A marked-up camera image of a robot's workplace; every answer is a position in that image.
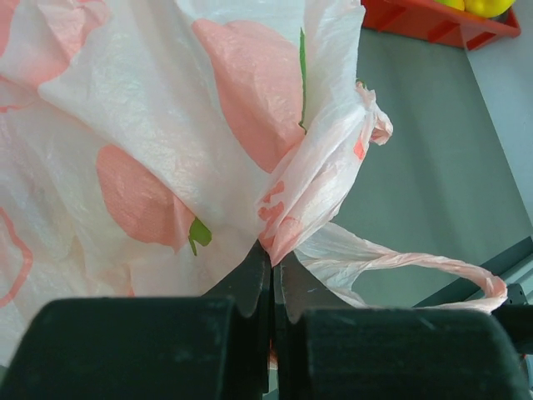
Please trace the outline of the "pink plastic bag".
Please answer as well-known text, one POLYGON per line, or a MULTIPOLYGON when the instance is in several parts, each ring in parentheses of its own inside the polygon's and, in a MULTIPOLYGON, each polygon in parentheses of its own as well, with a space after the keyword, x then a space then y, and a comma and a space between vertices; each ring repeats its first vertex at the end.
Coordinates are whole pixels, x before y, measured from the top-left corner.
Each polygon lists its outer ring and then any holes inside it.
POLYGON ((357 79, 358 1, 1 4, 1 363, 52 300, 198 296, 259 243, 354 307, 364 271, 481 267, 332 219, 393 127, 357 79))

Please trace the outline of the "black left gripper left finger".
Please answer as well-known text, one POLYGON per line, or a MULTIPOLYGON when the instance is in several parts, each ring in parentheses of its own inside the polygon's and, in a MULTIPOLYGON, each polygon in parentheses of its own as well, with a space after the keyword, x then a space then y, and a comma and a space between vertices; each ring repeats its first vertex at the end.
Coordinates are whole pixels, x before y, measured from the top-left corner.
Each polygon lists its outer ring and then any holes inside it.
POLYGON ((259 399, 268 389, 271 264, 260 244, 200 297, 50 302, 4 399, 259 399))

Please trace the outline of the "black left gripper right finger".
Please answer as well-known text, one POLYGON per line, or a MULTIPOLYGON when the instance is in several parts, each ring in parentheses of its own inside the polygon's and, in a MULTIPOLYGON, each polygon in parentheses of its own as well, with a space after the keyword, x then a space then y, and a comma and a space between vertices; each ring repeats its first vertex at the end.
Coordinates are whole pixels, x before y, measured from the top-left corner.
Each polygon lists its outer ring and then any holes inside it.
POLYGON ((532 309, 357 309, 294 255, 272 270, 282 399, 527 399, 532 309))

